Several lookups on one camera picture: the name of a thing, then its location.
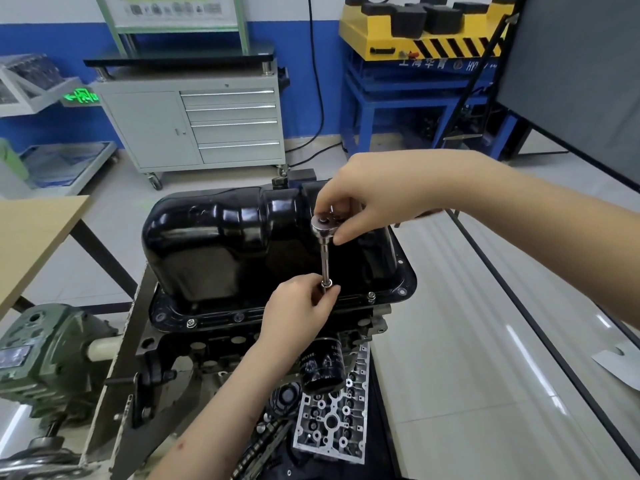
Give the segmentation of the grey drawer tool cabinet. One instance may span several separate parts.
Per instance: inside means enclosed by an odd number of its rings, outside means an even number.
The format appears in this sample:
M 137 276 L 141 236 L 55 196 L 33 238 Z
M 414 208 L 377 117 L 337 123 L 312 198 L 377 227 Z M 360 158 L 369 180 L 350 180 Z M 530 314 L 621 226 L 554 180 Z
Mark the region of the grey drawer tool cabinet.
M 91 88 L 137 171 L 161 190 L 165 172 L 289 165 L 281 79 L 271 42 L 241 48 L 144 48 L 84 60 Z

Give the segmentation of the white shelf with trays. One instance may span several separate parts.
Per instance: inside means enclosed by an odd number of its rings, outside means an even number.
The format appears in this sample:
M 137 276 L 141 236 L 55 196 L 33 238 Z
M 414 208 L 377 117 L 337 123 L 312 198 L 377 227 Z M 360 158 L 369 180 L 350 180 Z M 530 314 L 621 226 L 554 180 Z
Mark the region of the white shelf with trays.
M 84 86 L 44 54 L 0 55 L 0 199 L 76 196 L 118 145 L 70 116 L 64 94 Z

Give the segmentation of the green gear motor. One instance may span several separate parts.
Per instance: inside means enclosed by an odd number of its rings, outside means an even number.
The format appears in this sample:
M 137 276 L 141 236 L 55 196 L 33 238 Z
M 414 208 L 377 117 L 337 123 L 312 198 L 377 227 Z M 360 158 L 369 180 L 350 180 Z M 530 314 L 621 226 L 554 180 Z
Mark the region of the green gear motor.
M 110 367 L 89 346 L 118 336 L 106 320 L 64 304 L 28 308 L 0 338 L 0 399 L 31 407 L 48 424 L 91 420 Z

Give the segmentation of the green framed display board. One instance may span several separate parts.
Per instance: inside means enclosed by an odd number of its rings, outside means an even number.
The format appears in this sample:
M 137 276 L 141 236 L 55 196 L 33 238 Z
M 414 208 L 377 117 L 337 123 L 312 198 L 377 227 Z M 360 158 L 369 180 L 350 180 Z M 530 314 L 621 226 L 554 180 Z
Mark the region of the green framed display board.
M 243 0 L 96 0 L 116 47 L 137 55 L 140 34 L 236 33 L 250 51 Z

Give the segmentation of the light wooden table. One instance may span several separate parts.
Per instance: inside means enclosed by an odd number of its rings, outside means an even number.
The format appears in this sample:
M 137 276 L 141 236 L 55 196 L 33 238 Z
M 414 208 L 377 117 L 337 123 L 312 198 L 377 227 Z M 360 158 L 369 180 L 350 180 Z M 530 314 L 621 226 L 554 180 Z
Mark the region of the light wooden table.
M 0 321 L 90 204 L 89 196 L 0 199 Z

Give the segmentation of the grey metal engine stand plate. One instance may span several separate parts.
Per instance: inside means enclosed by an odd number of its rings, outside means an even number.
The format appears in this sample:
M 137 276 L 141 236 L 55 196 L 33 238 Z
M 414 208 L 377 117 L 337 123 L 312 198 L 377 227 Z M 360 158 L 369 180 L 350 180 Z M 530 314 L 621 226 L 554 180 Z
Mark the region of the grey metal engine stand plate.
M 198 412 L 202 379 L 186 369 L 186 360 L 179 362 L 177 378 L 168 383 L 146 390 L 140 380 L 139 346 L 144 339 L 154 339 L 150 348 L 155 352 L 161 336 L 148 320 L 156 284 L 146 266 L 84 444 L 79 465 L 88 475 L 83 480 L 131 480 Z

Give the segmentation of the dark engine block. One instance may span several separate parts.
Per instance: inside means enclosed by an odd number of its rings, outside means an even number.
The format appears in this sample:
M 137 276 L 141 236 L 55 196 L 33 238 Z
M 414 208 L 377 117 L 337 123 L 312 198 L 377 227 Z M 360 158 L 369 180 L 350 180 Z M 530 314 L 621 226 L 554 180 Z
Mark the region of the dark engine block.
M 351 370 L 359 346 L 370 343 L 373 336 L 387 331 L 385 316 L 391 314 L 390 302 L 377 296 L 374 303 L 363 306 L 356 302 L 337 302 L 334 312 L 319 336 L 335 334 L 341 341 L 346 375 Z M 198 325 L 188 329 L 189 319 L 197 319 Z M 179 362 L 186 360 L 186 369 L 198 377 L 211 375 L 217 390 L 236 369 L 244 354 L 259 337 L 262 311 L 259 309 L 232 312 L 231 314 L 180 315 L 165 296 L 156 294 L 148 309 L 148 320 L 153 330 L 160 332 L 155 352 L 150 346 L 154 339 L 144 339 L 137 357 L 143 370 L 140 380 L 149 390 L 153 385 L 163 385 L 177 378 Z M 267 415 L 272 422 L 279 419 L 297 423 L 301 398 L 304 392 L 300 382 L 298 359 L 282 384 L 272 394 L 267 405 Z M 291 428 L 292 436 L 295 427 Z

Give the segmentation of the black glossy oil pan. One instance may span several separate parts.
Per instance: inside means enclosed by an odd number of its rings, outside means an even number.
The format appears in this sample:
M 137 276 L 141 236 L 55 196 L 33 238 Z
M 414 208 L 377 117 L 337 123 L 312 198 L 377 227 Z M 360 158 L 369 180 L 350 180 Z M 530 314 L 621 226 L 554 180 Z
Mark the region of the black glossy oil pan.
M 160 199 L 141 232 L 159 283 L 155 295 L 165 296 L 180 315 L 263 312 L 281 282 L 321 274 L 310 221 L 325 183 L 191 191 Z M 380 294 L 390 304 L 409 299 L 417 289 L 417 276 L 399 247 L 409 275 L 393 291 Z M 345 295 L 341 287 L 338 302 L 346 300 L 356 306 L 367 301 Z

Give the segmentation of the green exit sign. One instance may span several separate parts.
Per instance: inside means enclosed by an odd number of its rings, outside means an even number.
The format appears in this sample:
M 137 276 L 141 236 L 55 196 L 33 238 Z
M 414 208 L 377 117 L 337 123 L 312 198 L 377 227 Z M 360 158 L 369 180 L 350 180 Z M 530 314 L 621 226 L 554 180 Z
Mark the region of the green exit sign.
M 64 94 L 60 103 L 64 107 L 100 107 L 100 97 L 91 88 L 86 86 L 76 87 L 71 92 Z

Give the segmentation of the black oil filter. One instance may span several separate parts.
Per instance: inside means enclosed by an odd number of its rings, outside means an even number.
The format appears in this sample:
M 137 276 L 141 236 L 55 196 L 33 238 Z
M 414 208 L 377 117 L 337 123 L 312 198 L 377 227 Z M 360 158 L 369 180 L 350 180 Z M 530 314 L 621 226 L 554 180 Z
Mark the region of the black oil filter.
M 306 395 L 324 395 L 344 386 L 346 368 L 337 335 L 316 337 L 300 355 L 300 382 Z

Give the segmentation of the person's right hand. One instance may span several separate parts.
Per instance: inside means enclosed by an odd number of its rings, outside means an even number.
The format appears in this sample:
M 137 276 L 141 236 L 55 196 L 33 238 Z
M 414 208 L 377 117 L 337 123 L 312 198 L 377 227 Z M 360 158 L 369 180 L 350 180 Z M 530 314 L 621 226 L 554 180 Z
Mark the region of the person's right hand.
M 373 205 L 381 212 L 383 228 L 453 208 L 465 198 L 464 181 L 483 162 L 482 156 L 464 150 L 358 153 L 320 190 L 314 213 Z

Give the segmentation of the person's left hand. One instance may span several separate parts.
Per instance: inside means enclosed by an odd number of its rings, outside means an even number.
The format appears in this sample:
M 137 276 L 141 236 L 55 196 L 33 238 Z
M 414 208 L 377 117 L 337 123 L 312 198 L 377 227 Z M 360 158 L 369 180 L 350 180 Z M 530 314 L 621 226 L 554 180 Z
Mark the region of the person's left hand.
M 257 343 L 281 365 L 292 366 L 328 320 L 311 317 L 311 289 L 321 282 L 315 273 L 295 276 L 279 284 L 266 304 Z

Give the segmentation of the silver ratchet wrench with extension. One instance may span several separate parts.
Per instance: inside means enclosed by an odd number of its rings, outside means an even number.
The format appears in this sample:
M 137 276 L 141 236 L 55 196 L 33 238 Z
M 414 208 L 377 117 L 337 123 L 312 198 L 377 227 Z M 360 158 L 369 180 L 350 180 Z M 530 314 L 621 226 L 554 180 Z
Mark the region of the silver ratchet wrench with extension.
M 352 217 L 351 212 L 315 214 L 310 229 L 319 244 L 322 288 L 342 287 L 345 295 L 367 296 L 391 292 L 409 275 L 406 259 L 389 227 L 361 234 L 343 245 L 335 245 L 338 229 Z

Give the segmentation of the metal handwheel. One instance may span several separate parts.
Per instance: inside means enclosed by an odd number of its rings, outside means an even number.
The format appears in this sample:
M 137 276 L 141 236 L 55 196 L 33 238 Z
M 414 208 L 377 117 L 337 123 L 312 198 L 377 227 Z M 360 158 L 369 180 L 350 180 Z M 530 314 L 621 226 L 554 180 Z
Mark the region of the metal handwheel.
M 81 455 L 64 446 L 62 436 L 40 436 L 28 447 L 0 459 L 0 480 L 78 480 L 88 474 Z

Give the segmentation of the white paper sheet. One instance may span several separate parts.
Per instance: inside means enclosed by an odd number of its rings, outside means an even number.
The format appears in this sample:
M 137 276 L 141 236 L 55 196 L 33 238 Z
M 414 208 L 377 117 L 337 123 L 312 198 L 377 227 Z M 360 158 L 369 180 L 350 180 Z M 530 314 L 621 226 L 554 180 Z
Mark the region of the white paper sheet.
M 603 350 L 591 358 L 628 387 L 640 392 L 640 348 L 633 342 L 625 340 L 614 349 Z

